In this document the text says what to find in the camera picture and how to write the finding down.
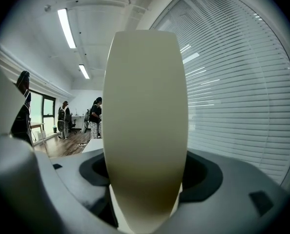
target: white ceiling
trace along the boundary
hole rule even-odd
[[[78,65],[89,76],[104,77],[109,48],[117,31],[135,30],[152,0],[25,0],[30,27],[47,42],[49,58],[58,60],[72,78],[83,78]],[[50,5],[50,11],[44,7]],[[57,10],[67,8],[76,43],[70,49]]]

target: window blind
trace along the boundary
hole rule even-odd
[[[290,60],[263,18],[239,0],[176,0],[152,28],[178,38],[188,147],[246,161],[280,184],[290,166]]]

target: person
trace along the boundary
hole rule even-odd
[[[22,71],[17,80],[16,87],[25,97],[25,102],[16,116],[16,119],[11,129],[11,134],[14,137],[20,138],[28,142],[33,147],[30,118],[31,92],[29,90],[29,85],[30,74],[28,71]]]
[[[68,139],[68,136],[69,136],[69,120],[70,120],[70,110],[68,108],[68,101],[64,101],[62,103],[62,106],[59,108],[58,110],[58,113],[59,111],[63,109],[65,111],[65,120],[64,120],[64,128],[63,128],[63,131],[62,131],[62,136],[58,136],[58,138],[61,138],[61,139]]]
[[[91,136],[90,139],[98,138],[98,133],[102,137],[102,124],[100,115],[102,114],[102,97],[98,97],[90,110],[90,128]]]

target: chair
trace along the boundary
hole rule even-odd
[[[76,119],[73,120],[74,123],[72,123],[72,120],[69,122],[69,132],[74,132],[74,134],[77,133],[76,129],[73,129],[76,126]]]

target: table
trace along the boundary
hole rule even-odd
[[[43,145],[44,145],[45,150],[47,152],[47,148],[46,148],[45,141],[44,141],[43,134],[42,134],[42,127],[41,127],[42,125],[44,125],[44,123],[35,123],[35,122],[32,122],[31,123],[31,129],[38,128],[38,127],[40,128]]]
[[[104,148],[102,138],[90,139],[90,141],[88,142],[82,153],[91,152],[101,148]]]

